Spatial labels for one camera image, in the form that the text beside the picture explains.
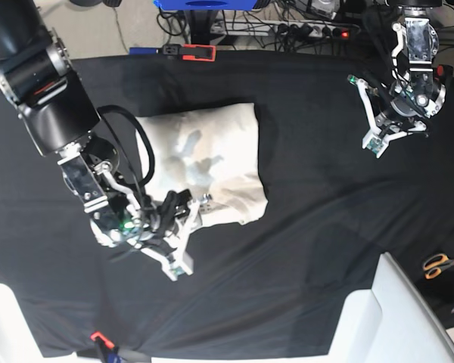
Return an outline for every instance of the white cloth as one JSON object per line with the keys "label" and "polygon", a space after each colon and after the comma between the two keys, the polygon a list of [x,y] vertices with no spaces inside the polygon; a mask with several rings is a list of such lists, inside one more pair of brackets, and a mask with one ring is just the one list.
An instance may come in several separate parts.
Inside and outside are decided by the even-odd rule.
{"label": "white cloth", "polygon": [[[267,199],[257,171],[259,129],[253,104],[138,118],[153,148],[156,169],[146,191],[163,201],[168,191],[190,189],[213,198],[201,208],[202,226],[264,215]],[[139,135],[143,173],[148,155]]]}

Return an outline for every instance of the black mat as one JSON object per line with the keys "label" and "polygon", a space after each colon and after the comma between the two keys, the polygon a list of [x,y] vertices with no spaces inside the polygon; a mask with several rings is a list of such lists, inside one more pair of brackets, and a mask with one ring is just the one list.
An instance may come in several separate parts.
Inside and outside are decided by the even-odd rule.
{"label": "black mat", "polygon": [[[45,355],[90,347],[97,329],[161,357],[326,354],[345,297],[371,286],[387,250],[454,325],[454,271],[430,283],[420,271],[433,252],[454,257],[454,82],[435,133],[376,160],[361,149],[368,124],[346,61],[231,51],[214,64],[76,65],[95,104],[139,116],[254,102],[269,205],[258,222],[196,232],[196,272],[178,283],[140,254],[110,263],[116,251],[95,242],[54,157],[38,155],[0,94],[0,282]],[[129,124],[114,125],[135,150]]]}

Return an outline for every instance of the table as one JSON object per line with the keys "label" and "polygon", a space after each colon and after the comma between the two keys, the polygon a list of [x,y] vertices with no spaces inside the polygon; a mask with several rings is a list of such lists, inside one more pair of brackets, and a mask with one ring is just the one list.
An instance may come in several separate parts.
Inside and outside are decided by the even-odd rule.
{"label": "table", "polygon": [[[74,63],[96,105],[139,116],[254,102],[269,205],[258,222],[195,232],[196,272],[178,283],[142,254],[108,262],[117,250],[95,242],[56,160],[39,156],[0,94],[0,282],[45,356],[91,347],[94,330],[158,357],[324,355],[345,297],[370,288],[385,251],[454,326],[454,269],[433,281],[420,269],[439,250],[454,257],[454,81],[434,134],[376,160],[361,149],[368,124],[348,60],[227,51],[210,64]],[[131,154],[129,124],[113,124]]]}

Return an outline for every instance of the orange clip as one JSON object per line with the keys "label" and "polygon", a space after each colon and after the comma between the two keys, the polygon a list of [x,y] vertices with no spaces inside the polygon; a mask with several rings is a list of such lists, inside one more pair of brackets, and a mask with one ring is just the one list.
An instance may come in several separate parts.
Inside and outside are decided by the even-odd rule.
{"label": "orange clip", "polygon": [[197,45],[197,44],[184,44],[183,48],[210,48],[212,49],[212,55],[210,58],[197,58],[194,55],[184,55],[183,60],[184,61],[200,61],[200,62],[214,62],[216,53],[217,53],[217,48],[215,45]]}
{"label": "orange clip", "polygon": [[104,342],[104,344],[105,344],[105,346],[106,346],[107,348],[109,348],[109,349],[111,349],[111,350],[114,349],[114,344],[113,344],[113,342],[111,342],[108,338],[106,338],[103,334],[101,334],[101,332],[96,331],[95,333],[93,333],[93,334],[91,335],[91,340],[92,340],[92,341],[95,342],[95,341],[96,341],[96,338],[101,339],[101,340]]}

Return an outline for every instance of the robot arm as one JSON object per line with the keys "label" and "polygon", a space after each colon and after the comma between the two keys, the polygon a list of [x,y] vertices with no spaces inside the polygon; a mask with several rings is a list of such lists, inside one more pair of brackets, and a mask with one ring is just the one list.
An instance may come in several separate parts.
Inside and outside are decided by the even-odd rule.
{"label": "robot arm", "polygon": [[[131,245],[156,259],[173,281],[193,273],[185,252],[199,223],[199,207],[189,191],[170,192],[156,204],[142,190],[154,172],[133,186],[118,172],[119,153],[93,128],[105,113],[121,107],[93,106],[61,40],[44,26],[33,0],[0,0],[0,89],[15,107],[42,156],[57,154],[67,187],[81,200],[98,242]],[[145,133],[141,138],[148,143]]]}
{"label": "robot arm", "polygon": [[[439,39],[429,23],[427,9],[442,6],[442,0],[388,0],[387,4],[400,7],[403,13],[403,20],[392,26],[397,39],[391,53],[393,83],[389,88],[382,84],[372,88],[364,79],[355,76],[348,79],[358,88],[370,126],[362,148],[371,150],[377,158],[393,140],[415,133],[427,135],[428,120],[440,111],[446,100],[446,80],[450,73],[447,67],[433,70]],[[409,68],[402,74],[397,57],[404,49]],[[379,96],[382,92],[388,105],[375,116],[369,95]]]}

